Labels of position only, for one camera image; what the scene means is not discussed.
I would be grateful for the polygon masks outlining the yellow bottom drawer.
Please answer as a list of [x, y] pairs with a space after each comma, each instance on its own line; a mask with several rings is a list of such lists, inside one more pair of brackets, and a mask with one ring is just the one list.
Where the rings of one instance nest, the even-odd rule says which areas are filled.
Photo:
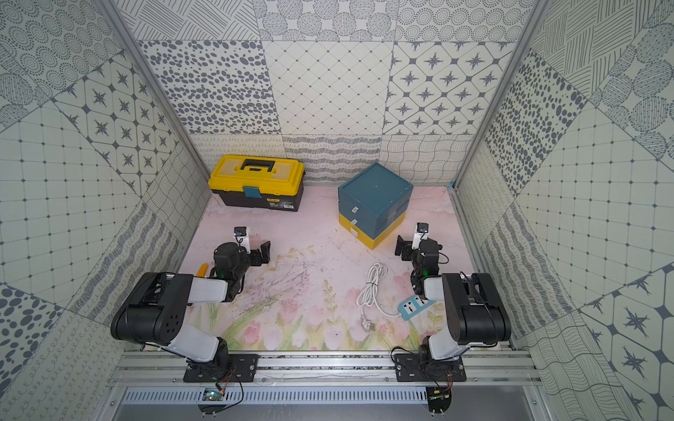
[[360, 229], [355, 224], [354, 219], [348, 220], [342, 214], [339, 215], [339, 224], [366, 247], [375, 249], [402, 224], [406, 215], [407, 212], [403, 212], [390, 224], [384, 224], [381, 228], [374, 228], [369, 233]]

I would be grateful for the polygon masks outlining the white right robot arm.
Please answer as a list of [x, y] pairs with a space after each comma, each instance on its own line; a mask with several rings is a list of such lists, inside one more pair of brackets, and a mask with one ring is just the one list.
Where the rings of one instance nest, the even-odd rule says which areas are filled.
[[511, 321], [491, 275], [440, 272], [442, 245], [426, 234], [416, 233], [413, 240], [398, 237], [395, 254], [412, 264], [414, 296], [399, 307], [401, 315], [409, 317], [427, 303], [443, 303], [445, 308], [446, 327], [419, 345], [421, 366], [447, 366], [472, 348], [510, 340]]

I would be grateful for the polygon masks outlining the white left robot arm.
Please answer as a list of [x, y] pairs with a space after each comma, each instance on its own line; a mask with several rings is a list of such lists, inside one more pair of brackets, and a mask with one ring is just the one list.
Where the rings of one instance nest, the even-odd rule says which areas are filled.
[[218, 246], [209, 277], [145, 273], [113, 317], [112, 338], [180, 355], [193, 370], [226, 371], [230, 366], [226, 341], [184, 319], [188, 307], [196, 303], [233, 302], [244, 290], [247, 271], [270, 262], [269, 241], [258, 249], [246, 243], [235, 240]]

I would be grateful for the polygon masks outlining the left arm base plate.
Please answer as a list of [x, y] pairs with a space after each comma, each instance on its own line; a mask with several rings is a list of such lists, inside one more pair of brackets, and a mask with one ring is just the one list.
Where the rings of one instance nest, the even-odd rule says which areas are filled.
[[259, 354], [229, 354], [222, 363], [188, 361], [183, 381], [221, 382], [231, 376], [235, 382], [254, 382], [259, 359]]

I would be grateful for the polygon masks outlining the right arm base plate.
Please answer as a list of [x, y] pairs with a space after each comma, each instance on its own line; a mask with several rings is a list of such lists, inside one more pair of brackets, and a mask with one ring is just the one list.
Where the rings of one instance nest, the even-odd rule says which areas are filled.
[[422, 361], [419, 354], [395, 353], [391, 360], [398, 382], [466, 382], [463, 361]]

